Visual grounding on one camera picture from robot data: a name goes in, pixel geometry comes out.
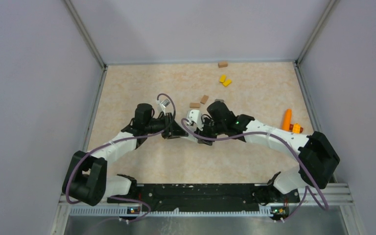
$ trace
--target orange object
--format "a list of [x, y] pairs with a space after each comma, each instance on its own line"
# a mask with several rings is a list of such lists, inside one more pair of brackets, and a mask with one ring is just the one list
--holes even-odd
[[304, 131], [304, 129], [299, 125], [299, 123], [290, 124], [289, 130], [296, 134], [302, 133]]
[[288, 109], [284, 113], [282, 130], [284, 130], [284, 131], [289, 131], [290, 130], [290, 120], [291, 119], [292, 119], [292, 110]]

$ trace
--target metal frame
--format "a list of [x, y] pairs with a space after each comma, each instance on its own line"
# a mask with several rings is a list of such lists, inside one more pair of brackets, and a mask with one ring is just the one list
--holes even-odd
[[82, 147], [82, 151], [84, 152], [87, 152], [87, 148], [89, 146], [89, 142], [90, 142], [90, 136], [92, 134], [92, 130], [93, 130], [93, 125], [94, 125], [94, 120], [96, 118], [96, 113], [97, 113], [97, 109], [98, 109], [98, 104], [100, 102], [100, 97], [101, 97], [101, 92], [103, 90], [103, 86], [104, 86], [104, 81], [106, 80], [106, 75], [107, 75], [107, 66], [103, 69], [103, 72], [101, 74], [101, 78], [100, 78], [100, 82], [99, 82], [99, 85], [98, 85], [98, 88], [97, 88], [97, 93], [96, 93], [96, 97], [94, 99], [94, 103], [92, 105], [92, 114], [90, 115], [90, 120], [89, 120], [89, 124], [87, 126], [87, 129], [86, 129], [86, 134], [85, 134], [85, 137], [84, 137], [84, 140], [83, 140], [83, 147]]
[[[299, 196], [302, 198], [305, 189], [299, 188]], [[326, 200], [328, 201], [330, 206], [340, 206], [344, 208], [346, 214], [343, 214], [344, 221], [349, 231], [350, 235], [355, 234], [363, 234], [363, 233], [354, 233], [351, 231], [356, 231], [357, 227], [357, 220], [353, 216], [354, 211], [354, 202], [353, 198], [350, 193], [350, 189], [348, 188], [347, 184], [344, 183], [331, 183], [328, 184], [325, 189], [322, 190], [324, 193]], [[290, 203], [290, 206], [297, 206], [298, 203]], [[230, 217], [265, 217], [270, 216], [270, 208], [282, 206], [283, 203], [270, 203], [266, 207], [262, 207], [260, 211], [249, 211], [249, 212], [233, 212], [233, 213], [223, 213], [223, 212], [179, 212], [179, 211], [170, 211], [170, 212], [153, 212], [149, 214], [147, 217], [208, 217], [208, 216], [230, 216]], [[306, 200], [302, 204], [303, 207], [313, 207], [316, 206], [316, 202], [310, 196], [307, 196]], [[94, 207], [91, 207], [85, 203], [78, 203], [75, 205], [70, 205], [66, 201], [66, 197], [62, 195], [60, 197], [57, 214], [52, 226], [52, 235], [56, 234], [64, 234], [64, 230], [67, 226], [67, 220], [70, 215], [72, 216], [120, 216], [120, 213], [124, 213], [125, 208], [121, 208], [117, 204], [109, 204], [106, 202], [106, 199], [102, 200], [99, 204]]]
[[[91, 113], [89, 124], [88, 124], [87, 130], [86, 130], [85, 138], [83, 140], [82, 149], [85, 151], [85, 150], [87, 150], [87, 147], [88, 147], [88, 144], [89, 144], [90, 135], [91, 135], [91, 131], [92, 131], [92, 128], [93, 128], [94, 119], [95, 119], [98, 104], [99, 104], [99, 101], [100, 101], [101, 92], [102, 92], [102, 89], [103, 89], [103, 85], [104, 85], [104, 81], [105, 81], [105, 77], [106, 77], [106, 74], [107, 74], [107, 68], [108, 67], [104, 63], [100, 53], [98, 52], [93, 40], [91, 39], [86, 27], [84, 26], [83, 22], [81, 21], [81, 18], [79, 17], [77, 11], [75, 10], [75, 7], [73, 6], [71, 0], [62, 0], [62, 1], [64, 2], [66, 9], [70, 13], [74, 23], [77, 26], [77, 30], [82, 35], [83, 40], [85, 41], [86, 45], [88, 46], [90, 52], [92, 53], [93, 57], [96, 59], [96, 61], [98, 62], [98, 64], [102, 68], [102, 75], [101, 75], [101, 78], [100, 78], [100, 83], [99, 83], [99, 86], [97, 88], [97, 93], [96, 93], [96, 97], [94, 99], [92, 113]], [[299, 85], [300, 85], [300, 88], [301, 88], [301, 91], [302, 91], [302, 95], [303, 95], [303, 98], [304, 98], [304, 101], [305, 101], [305, 105], [306, 105], [306, 108], [308, 110], [309, 118], [310, 118], [310, 121], [311, 121], [311, 124], [312, 124], [314, 130], [317, 130], [317, 131], [322, 131], [322, 126], [321, 126], [319, 119], [318, 119], [318, 116], [316, 114], [316, 110], [315, 110], [314, 104], [312, 102], [312, 98], [311, 98], [310, 91], [308, 89], [306, 80], [305, 80], [305, 78], [304, 78], [304, 76], [303, 76], [303, 74], [300, 70], [300, 65], [304, 61], [305, 56], [307, 55], [307, 53], [311, 49], [312, 45], [316, 41], [318, 35], [321, 33], [321, 31], [322, 31], [323, 27], [325, 26], [328, 18], [330, 17], [332, 11], [334, 10], [334, 8], [336, 7], [336, 5], [338, 3], [339, 3], [339, 0], [330, 0], [330, 2], [327, 5], [325, 11], [323, 12], [321, 18], [319, 19], [316, 27], [314, 28], [313, 33], [311, 34], [311, 36], [308, 39], [308, 41], [306, 42], [302, 52], [300, 53], [298, 59], [294, 62], [294, 68], [295, 68], [296, 76], [298, 78], [298, 82], [299, 82]], [[301, 189], [298, 190], [298, 192], [300, 194], [300, 197], [302, 197], [303, 193], [304, 193], [304, 189], [301, 188]], [[344, 220], [344, 223], [345, 223], [345, 226], [347, 228], [347, 232], [348, 232], [349, 235], [366, 234], [365, 228], [364, 228], [363, 223], [362, 223], [362, 221], [361, 221], [361, 219], [360, 219], [360, 217], [357, 213], [356, 207], [354, 205], [354, 202], [353, 202], [353, 199], [352, 199], [352, 196], [351, 196], [351, 192], [350, 192], [347, 184], [331, 183], [331, 184], [328, 184], [327, 188], [322, 190], [322, 192], [325, 194], [325, 197], [326, 197], [326, 199], [328, 200], [328, 202], [331, 206], [340, 206], [340, 210], [341, 210], [341, 213], [342, 213], [342, 216], [343, 216], [343, 220]], [[314, 200], [311, 197], [307, 197], [305, 202], [302, 204], [302, 206], [304, 206], [304, 207], [305, 206], [314, 206], [314, 205], [316, 205], [316, 203], [314, 202]], [[60, 197], [60, 200], [59, 200], [59, 203], [58, 203], [58, 208], [57, 208], [57, 212], [56, 212], [55, 219], [54, 219], [54, 222], [53, 222], [53, 226], [52, 226], [52, 229], [51, 229], [51, 234], [52, 235], [64, 234], [65, 228], [67, 226], [68, 217], [70, 215], [71, 210], [74, 207], [83, 207], [83, 206], [90, 207], [90, 206], [88, 206], [84, 203], [78, 203], [76, 205], [69, 205], [65, 200], [65, 196], [62, 195]], [[113, 206], [115, 206], [115, 207], [117, 207], [117, 204], [107, 204], [106, 201], [102, 201], [97, 206], [100, 206], [100, 207], [113, 207]], [[279, 206], [279, 205], [273, 203], [273, 204], [269, 204], [268, 206]], [[173, 213], [173, 215], [174, 216], [180, 216], [180, 214], [178, 214], [178, 213]], [[169, 216], [169, 215], [168, 214], [162, 214], [161, 215], [160, 213], [158, 213], [158, 214], [153, 214], [153, 216]]]
[[69, 14], [71, 15], [72, 20], [77, 26], [77, 30], [80, 32], [81, 36], [83, 37], [84, 42], [86, 43], [93, 57], [96, 59], [96, 61], [98, 62], [98, 64], [100, 65], [102, 69], [106, 68], [106, 63], [103, 61], [103, 58], [101, 58], [100, 53], [98, 52], [92, 38], [90, 37], [89, 32], [87, 31], [86, 27], [81, 21], [81, 18], [78, 15], [77, 11], [75, 10], [75, 7], [72, 4], [71, 0], [62, 0], [62, 1], [65, 4], [66, 9], [68, 10]]
[[312, 47], [315, 40], [318, 38], [318, 35], [321, 33], [322, 29], [324, 28], [327, 20], [329, 19], [332, 11], [335, 9], [336, 5], [339, 3], [339, 0], [330, 0], [325, 11], [323, 12], [321, 18], [319, 19], [316, 27], [314, 28], [312, 34], [310, 35], [308, 41], [306, 42], [302, 52], [300, 53], [298, 59], [296, 60], [296, 64], [299, 67], [300, 64], [303, 62], [306, 54]]

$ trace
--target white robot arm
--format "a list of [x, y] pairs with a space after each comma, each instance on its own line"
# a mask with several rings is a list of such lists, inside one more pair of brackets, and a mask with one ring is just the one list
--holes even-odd
[[[70, 196], [89, 205], [96, 205], [103, 197], [126, 195], [131, 187], [131, 180], [120, 175], [107, 179], [107, 166], [127, 152], [137, 149], [146, 140], [146, 135], [151, 133], [160, 133], [164, 139], [184, 138], [207, 145], [212, 145], [217, 140], [236, 139], [247, 143], [263, 144], [288, 154], [296, 159], [300, 166], [275, 174], [267, 183], [282, 194], [307, 185], [313, 186], [313, 182], [319, 188], [325, 188], [339, 163], [339, 158], [331, 144], [320, 132], [314, 132], [310, 136], [294, 134], [263, 124], [251, 116], [235, 116], [220, 101], [211, 104], [207, 111], [210, 115], [204, 116], [198, 110], [189, 111], [187, 118], [184, 119], [189, 126], [181, 122], [182, 128], [175, 122], [173, 114], [161, 112], [157, 118], [154, 118], [151, 115], [151, 105], [139, 104], [131, 123], [107, 142], [110, 145], [92, 152], [91, 157], [82, 162], [78, 173], [73, 176]], [[229, 137], [217, 139], [220, 134]], [[73, 169], [84, 154], [78, 151], [73, 156], [63, 184], [64, 193]], [[91, 169], [89, 175], [81, 174], [82, 171], [89, 169]]]

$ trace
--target orange toy carrot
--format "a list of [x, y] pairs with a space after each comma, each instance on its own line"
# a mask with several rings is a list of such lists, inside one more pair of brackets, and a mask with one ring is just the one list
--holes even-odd
[[284, 113], [282, 130], [289, 131], [290, 120], [292, 119], [292, 110], [288, 109]]

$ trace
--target cable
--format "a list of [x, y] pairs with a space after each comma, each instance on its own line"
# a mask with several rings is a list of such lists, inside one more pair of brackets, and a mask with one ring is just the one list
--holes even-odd
[[312, 175], [309, 173], [309, 171], [306, 168], [306, 166], [299, 159], [299, 156], [296, 154], [296, 152], [293, 150], [293, 148], [284, 139], [282, 139], [281, 137], [276, 136], [276, 135], [271, 134], [271, 133], [264, 132], [264, 131], [252, 131], [252, 132], [242, 133], [242, 134], [238, 134], [238, 135], [234, 135], [234, 136], [230, 136], [230, 137], [224, 137], [224, 138], [208, 138], [208, 137], [200, 136], [200, 135], [194, 133], [193, 131], [189, 130], [187, 128], [187, 126], [185, 125], [184, 121], [189, 122], [189, 120], [186, 119], [186, 118], [181, 119], [181, 124], [182, 124], [182, 127], [185, 129], [185, 131], [187, 131], [188, 133], [190, 133], [194, 137], [197, 137], [199, 139], [203, 139], [203, 140], [206, 140], [206, 141], [226, 141], [226, 140], [232, 140], [232, 139], [236, 139], [236, 138], [240, 138], [240, 137], [244, 137], [244, 136], [249, 136], [249, 135], [270, 135], [271, 137], [279, 140], [282, 144], [284, 144], [286, 146], [286, 148], [290, 151], [290, 153], [295, 157], [296, 161], [299, 163], [299, 165], [301, 166], [301, 168], [304, 170], [305, 174], [307, 175], [307, 177], [309, 178], [309, 180], [312, 182], [314, 188], [316, 189], [316, 191], [318, 192], [319, 196], [322, 199], [322, 202], [324, 203], [324, 205], [322, 206], [321, 203], [318, 201], [318, 199], [316, 199], [315, 195], [312, 193], [312, 191], [310, 190], [310, 188], [308, 188], [308, 191], [312, 195], [312, 197], [315, 200], [316, 204], [318, 204], [318, 206], [321, 209], [323, 209], [324, 211], [329, 210], [328, 202], [327, 202], [324, 194], [321, 192], [321, 189], [319, 188], [318, 184], [315, 182], [315, 179], [312, 177]]
[[[173, 123], [173, 121], [175, 120], [175, 115], [176, 115], [176, 108], [175, 108], [175, 104], [174, 104], [174, 101], [172, 100], [172, 98], [170, 96], [168, 96], [167, 94], [165, 93], [160, 93], [156, 99], [159, 100], [159, 97], [160, 96], [165, 96], [169, 99], [169, 101], [171, 102], [172, 104], [172, 107], [174, 109], [174, 112], [173, 112], [173, 117], [172, 117], [172, 120], [169, 122], [169, 124], [162, 130], [162, 131], [159, 131], [157, 133], [154, 133], [154, 134], [150, 134], [150, 135], [145, 135], [145, 136], [133, 136], [133, 137], [126, 137], [126, 138], [122, 138], [120, 140], [116, 140], [116, 141], [113, 141], [113, 143], [119, 143], [121, 141], [129, 141], [129, 140], [135, 140], [135, 139], [144, 139], [144, 138], [148, 138], [148, 137], [152, 137], [152, 136], [157, 136], [159, 134], [161, 134], [162, 132], [164, 132], [168, 127], [170, 127]], [[72, 183], [72, 180], [74, 178], [74, 176], [76, 175], [77, 171], [78, 171], [78, 168], [80, 167], [81, 164], [83, 164], [83, 162], [90, 156], [92, 155], [93, 153], [95, 153], [96, 151], [99, 151], [107, 146], [111, 145], [111, 143], [106, 143], [102, 146], [99, 146], [95, 149], [93, 149], [92, 151], [86, 153], [86, 155], [84, 155], [84, 157], [82, 159], [80, 159], [80, 161], [77, 163], [77, 165], [75, 165], [74, 169], [72, 170], [71, 172], [71, 175], [70, 175], [70, 178], [69, 178], [69, 181], [67, 182], [67, 186], [66, 186], [66, 201], [70, 204], [77, 204], [79, 203], [80, 201], [72, 201], [70, 200], [70, 186], [71, 186], [71, 183]]]
[[[146, 206], [148, 208], [148, 211], [143, 214], [142, 216], [139, 216], [137, 217], [136, 219], [133, 219], [133, 220], [125, 220], [127, 223], [133, 223], [133, 222], [137, 222], [141, 219], [143, 219], [145, 216], [147, 216], [151, 211], [151, 207], [149, 206], [149, 204], [147, 204], [146, 202], [143, 202], [143, 201], [140, 201], [140, 200], [135, 200], [135, 199], [129, 199], [129, 198], [122, 198], [122, 197], [109, 197], [109, 198], [112, 198], [112, 199], [115, 199], [115, 200], [120, 200], [120, 201], [125, 201], [125, 202], [135, 202], [135, 203], [139, 203], [139, 204], [142, 204], [144, 206]], [[87, 234], [88, 232], [90, 232], [91, 230], [93, 230], [94, 228], [96, 228], [97, 226], [99, 226], [100, 224], [104, 223], [104, 222], [107, 222], [109, 220], [119, 220], [121, 221], [121, 218], [117, 218], [117, 217], [109, 217], [109, 218], [106, 218], [106, 219], [103, 219], [102, 221], [98, 222], [97, 224], [91, 226], [89, 229], [87, 229], [83, 234]]]
[[283, 219], [283, 222], [286, 222], [287, 220], [289, 220], [294, 214], [295, 212], [299, 209], [299, 207], [301, 207], [301, 205], [304, 203], [305, 201], [305, 198], [306, 198], [306, 194], [307, 194], [307, 191], [310, 190], [309, 186], [306, 186], [305, 187], [305, 193], [304, 193], [304, 196], [302, 197], [301, 201], [299, 202], [298, 206], [293, 210], [292, 213], [289, 214], [288, 217], [286, 217], [285, 219]]

